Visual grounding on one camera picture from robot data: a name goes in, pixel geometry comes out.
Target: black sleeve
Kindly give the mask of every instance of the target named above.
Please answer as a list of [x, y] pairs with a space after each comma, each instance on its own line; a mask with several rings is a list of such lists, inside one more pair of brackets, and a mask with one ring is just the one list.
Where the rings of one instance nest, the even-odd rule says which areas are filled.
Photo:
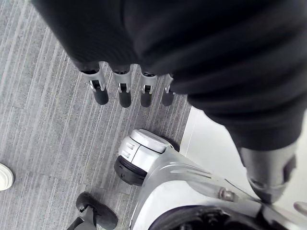
[[125, 15], [137, 55], [156, 73], [174, 73], [171, 89], [224, 125], [237, 147], [296, 141], [307, 104], [306, 1], [135, 4]]
[[307, 1], [32, 0], [75, 63], [138, 63], [230, 132], [273, 150], [301, 132]]

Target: caster wheel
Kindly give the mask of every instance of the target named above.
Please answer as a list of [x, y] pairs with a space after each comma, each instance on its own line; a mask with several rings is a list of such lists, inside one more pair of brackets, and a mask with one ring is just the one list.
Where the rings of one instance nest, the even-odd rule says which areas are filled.
[[149, 94], [149, 92], [145, 92], [141, 94], [141, 105], [143, 107], [149, 107], [152, 102], [152, 94]]
[[131, 92], [118, 92], [119, 103], [123, 108], [128, 108], [131, 105]]
[[170, 106], [173, 103], [174, 100], [174, 94], [172, 92], [167, 93], [165, 90], [163, 91], [162, 95], [162, 104], [164, 106]]
[[109, 101], [109, 96], [107, 94], [107, 90], [101, 91], [100, 88], [96, 88], [96, 92], [94, 92], [94, 97], [98, 104], [104, 105]]
[[101, 204], [91, 194], [81, 193], [76, 201], [77, 209], [83, 212], [88, 206], [94, 210], [94, 223], [107, 230], [112, 230], [117, 226], [118, 218], [109, 207]]

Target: white shoe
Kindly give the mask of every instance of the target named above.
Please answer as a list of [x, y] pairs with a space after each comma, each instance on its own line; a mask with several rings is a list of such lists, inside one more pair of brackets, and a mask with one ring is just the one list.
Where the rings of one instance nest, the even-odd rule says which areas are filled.
[[14, 176], [11, 170], [0, 163], [0, 191], [10, 188], [13, 184]]

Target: black rubber tire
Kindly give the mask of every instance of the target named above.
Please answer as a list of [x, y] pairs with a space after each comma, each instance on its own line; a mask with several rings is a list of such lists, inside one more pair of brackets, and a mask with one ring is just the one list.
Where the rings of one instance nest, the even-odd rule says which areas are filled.
[[98, 104], [104, 105], [109, 101], [109, 96], [107, 94], [107, 90], [101, 91], [100, 88], [96, 88], [96, 92], [94, 92], [94, 97]]
[[174, 101], [174, 94], [172, 92], [167, 93], [165, 90], [163, 91], [163, 95], [162, 95], [162, 104], [164, 106], [170, 106], [172, 105], [173, 101]]
[[152, 94], [145, 92], [141, 94], [141, 105], [145, 108], [149, 107], [152, 102]]
[[117, 157], [114, 170], [122, 181], [136, 186], [142, 186], [147, 175], [146, 171], [130, 163], [122, 156]]
[[128, 108], [131, 105], [131, 92], [118, 92], [119, 103], [123, 108]]
[[88, 206], [94, 209], [94, 224], [98, 224], [106, 230], [112, 230], [117, 226], [116, 214], [106, 205], [101, 204], [91, 194], [81, 193], [76, 201], [76, 207], [83, 212]]

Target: gray carpet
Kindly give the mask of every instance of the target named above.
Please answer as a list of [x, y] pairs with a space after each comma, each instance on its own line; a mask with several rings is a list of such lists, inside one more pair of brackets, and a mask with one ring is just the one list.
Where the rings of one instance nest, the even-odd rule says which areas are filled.
[[128, 229], [139, 190], [113, 170], [121, 140], [145, 128], [180, 142], [190, 106], [179, 96], [162, 106], [160, 78], [152, 106], [142, 108], [134, 66], [132, 105], [123, 109], [107, 64], [104, 72], [110, 100], [99, 106], [30, 2], [0, 0], [0, 162], [15, 175], [0, 192], [0, 229], [66, 229], [83, 191]]

